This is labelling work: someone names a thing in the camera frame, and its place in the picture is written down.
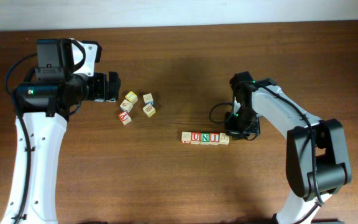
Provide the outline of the plain wooden picture block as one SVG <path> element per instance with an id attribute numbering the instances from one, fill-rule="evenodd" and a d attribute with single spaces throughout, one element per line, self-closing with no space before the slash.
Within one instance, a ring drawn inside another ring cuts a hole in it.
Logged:
<path id="1" fill-rule="evenodd" d="M 191 132 L 182 132 L 181 133 L 181 143 L 190 144 L 191 143 Z"/>

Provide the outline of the green letter N block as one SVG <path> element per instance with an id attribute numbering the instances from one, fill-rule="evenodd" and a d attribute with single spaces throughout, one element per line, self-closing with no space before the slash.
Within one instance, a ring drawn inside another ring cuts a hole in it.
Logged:
<path id="1" fill-rule="evenodd" d="M 201 133 L 201 145 L 209 145 L 210 144 L 210 133 Z"/>

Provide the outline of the green edged picture block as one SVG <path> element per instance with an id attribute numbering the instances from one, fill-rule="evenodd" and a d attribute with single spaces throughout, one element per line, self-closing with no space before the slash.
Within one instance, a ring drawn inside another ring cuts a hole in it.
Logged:
<path id="1" fill-rule="evenodd" d="M 230 141 L 230 137 L 227 134 L 225 133 L 219 134 L 219 144 L 228 145 L 229 141 Z"/>

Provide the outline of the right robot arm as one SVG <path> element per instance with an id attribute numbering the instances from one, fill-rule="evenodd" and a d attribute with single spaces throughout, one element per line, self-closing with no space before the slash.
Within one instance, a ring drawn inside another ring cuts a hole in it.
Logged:
<path id="1" fill-rule="evenodd" d="M 239 73 L 229 84 L 232 109 L 223 121 L 229 136 L 253 141 L 264 117 L 287 141 L 285 171 L 291 191 L 272 223 L 312 223 L 325 202 L 352 180 L 342 124 L 310 114 L 270 78 L 254 80 Z"/>

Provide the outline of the red letter I block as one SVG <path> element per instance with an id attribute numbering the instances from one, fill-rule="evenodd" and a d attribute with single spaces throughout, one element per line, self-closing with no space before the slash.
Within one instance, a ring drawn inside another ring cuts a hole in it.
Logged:
<path id="1" fill-rule="evenodd" d="M 209 135 L 210 145 L 219 145 L 219 142 L 220 142 L 220 134 L 219 133 L 211 133 Z"/>

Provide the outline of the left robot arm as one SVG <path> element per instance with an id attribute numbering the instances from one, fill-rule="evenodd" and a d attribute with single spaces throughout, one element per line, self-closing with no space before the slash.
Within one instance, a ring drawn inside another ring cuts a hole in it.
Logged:
<path id="1" fill-rule="evenodd" d="M 17 150 L 2 223 L 57 223 L 58 158 L 70 117 L 84 101 L 119 99 L 119 75 L 94 70 L 101 52 L 96 41 L 37 41 L 37 65 L 8 93 L 16 113 Z"/>

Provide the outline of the red letter U block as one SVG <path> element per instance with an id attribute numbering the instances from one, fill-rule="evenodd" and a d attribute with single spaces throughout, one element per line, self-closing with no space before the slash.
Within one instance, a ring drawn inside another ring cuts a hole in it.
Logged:
<path id="1" fill-rule="evenodd" d="M 201 142 L 201 133 L 191 132 L 190 143 L 200 144 L 200 142 Z"/>

